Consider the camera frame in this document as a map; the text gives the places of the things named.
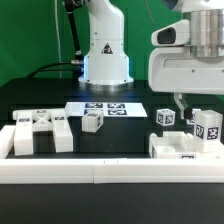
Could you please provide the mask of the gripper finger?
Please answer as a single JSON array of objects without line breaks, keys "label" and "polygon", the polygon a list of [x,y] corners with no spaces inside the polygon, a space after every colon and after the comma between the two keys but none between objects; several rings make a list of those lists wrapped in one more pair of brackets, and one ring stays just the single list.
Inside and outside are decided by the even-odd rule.
[{"label": "gripper finger", "polygon": [[185,100],[185,95],[182,93],[175,93],[174,94],[174,101],[177,104],[178,108],[180,109],[180,117],[182,119],[187,118],[187,109],[188,104]]}]

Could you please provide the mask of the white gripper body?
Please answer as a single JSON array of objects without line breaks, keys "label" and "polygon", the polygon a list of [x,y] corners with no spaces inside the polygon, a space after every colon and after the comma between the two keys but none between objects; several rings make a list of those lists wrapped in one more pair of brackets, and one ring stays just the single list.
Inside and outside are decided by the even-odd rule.
[{"label": "white gripper body", "polygon": [[195,58],[188,47],[157,48],[148,80],[155,92],[224,95],[224,58]]}]

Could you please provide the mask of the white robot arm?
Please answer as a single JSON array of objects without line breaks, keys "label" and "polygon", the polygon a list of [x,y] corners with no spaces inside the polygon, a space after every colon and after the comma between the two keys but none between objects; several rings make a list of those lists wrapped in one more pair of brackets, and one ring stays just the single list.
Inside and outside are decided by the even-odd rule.
[{"label": "white robot arm", "polygon": [[[90,50],[82,86],[114,89],[133,82],[124,53],[124,15],[109,0],[84,0],[90,21]],[[181,110],[185,93],[224,95],[224,0],[162,0],[182,19],[151,35],[148,82],[171,92]]]}]

